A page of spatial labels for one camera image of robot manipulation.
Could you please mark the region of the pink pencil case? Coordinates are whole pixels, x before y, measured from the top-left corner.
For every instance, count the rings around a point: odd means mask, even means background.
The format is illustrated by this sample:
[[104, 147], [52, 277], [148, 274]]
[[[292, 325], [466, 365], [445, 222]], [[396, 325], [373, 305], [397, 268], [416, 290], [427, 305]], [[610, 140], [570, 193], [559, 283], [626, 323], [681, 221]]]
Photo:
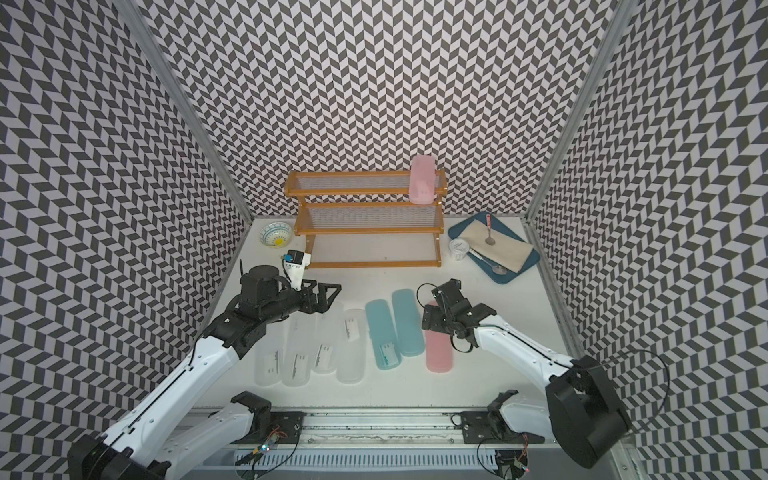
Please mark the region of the pink pencil case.
[[435, 374], [448, 373], [454, 365], [451, 337], [432, 330], [426, 330], [424, 335], [427, 370]]
[[436, 161], [432, 156], [412, 158], [409, 175], [409, 201], [415, 205], [429, 205], [436, 194]]

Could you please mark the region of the teal pencil case plain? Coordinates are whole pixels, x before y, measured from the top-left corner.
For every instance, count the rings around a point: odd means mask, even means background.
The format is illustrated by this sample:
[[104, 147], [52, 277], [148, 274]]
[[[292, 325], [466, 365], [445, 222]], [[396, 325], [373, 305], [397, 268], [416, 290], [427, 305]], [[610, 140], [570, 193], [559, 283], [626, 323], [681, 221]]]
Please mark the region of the teal pencil case plain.
[[392, 307], [401, 354], [405, 357], [416, 357], [423, 354], [425, 352], [425, 340], [415, 292], [411, 289], [393, 292]]

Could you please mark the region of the teal pencil case with label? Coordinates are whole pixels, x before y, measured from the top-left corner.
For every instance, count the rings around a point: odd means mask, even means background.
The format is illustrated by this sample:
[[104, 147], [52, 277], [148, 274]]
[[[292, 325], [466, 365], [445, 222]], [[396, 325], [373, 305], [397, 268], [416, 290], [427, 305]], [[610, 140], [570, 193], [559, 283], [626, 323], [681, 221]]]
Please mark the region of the teal pencil case with label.
[[377, 367], [383, 371], [398, 367], [402, 358], [389, 304], [383, 299], [370, 301], [365, 314]]

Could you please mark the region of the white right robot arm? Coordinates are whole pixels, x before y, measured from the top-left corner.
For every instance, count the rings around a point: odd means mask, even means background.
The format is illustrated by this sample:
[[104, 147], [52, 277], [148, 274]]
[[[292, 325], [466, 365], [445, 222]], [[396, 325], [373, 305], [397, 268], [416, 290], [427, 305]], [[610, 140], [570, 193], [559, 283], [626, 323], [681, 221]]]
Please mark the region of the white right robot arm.
[[503, 400], [499, 413], [509, 430], [555, 441], [584, 468], [593, 467], [629, 433], [627, 408], [599, 361], [561, 354], [514, 328], [490, 306], [471, 304], [457, 279], [434, 287], [431, 295], [435, 303], [424, 308], [424, 330], [495, 355], [544, 396], [529, 402], [514, 393]]

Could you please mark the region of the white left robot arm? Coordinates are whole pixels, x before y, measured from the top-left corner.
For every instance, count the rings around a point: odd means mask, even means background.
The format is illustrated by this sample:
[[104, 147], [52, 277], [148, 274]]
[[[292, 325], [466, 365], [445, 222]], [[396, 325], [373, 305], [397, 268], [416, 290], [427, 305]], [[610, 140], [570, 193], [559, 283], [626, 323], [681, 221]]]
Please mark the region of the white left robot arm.
[[269, 401], [247, 391], [202, 423], [173, 432], [198, 400], [267, 333], [295, 312], [325, 313], [341, 285], [306, 280], [301, 267], [250, 269], [241, 291], [203, 329], [191, 353], [137, 406], [67, 454], [72, 479], [179, 479], [225, 445], [268, 437]]

